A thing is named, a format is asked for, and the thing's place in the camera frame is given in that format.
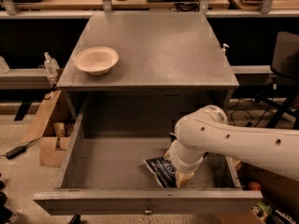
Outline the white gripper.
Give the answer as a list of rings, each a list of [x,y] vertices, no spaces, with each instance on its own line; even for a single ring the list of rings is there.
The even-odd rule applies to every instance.
[[[194,177],[203,159],[208,155],[201,147],[194,143],[182,143],[175,140],[170,148],[164,153],[164,159],[170,160],[176,168],[176,187],[185,186]]]

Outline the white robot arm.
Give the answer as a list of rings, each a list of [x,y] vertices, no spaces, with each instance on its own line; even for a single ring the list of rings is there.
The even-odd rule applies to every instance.
[[[206,105],[179,119],[174,134],[164,157],[182,174],[195,172],[208,152],[299,180],[296,130],[232,126],[221,108]]]

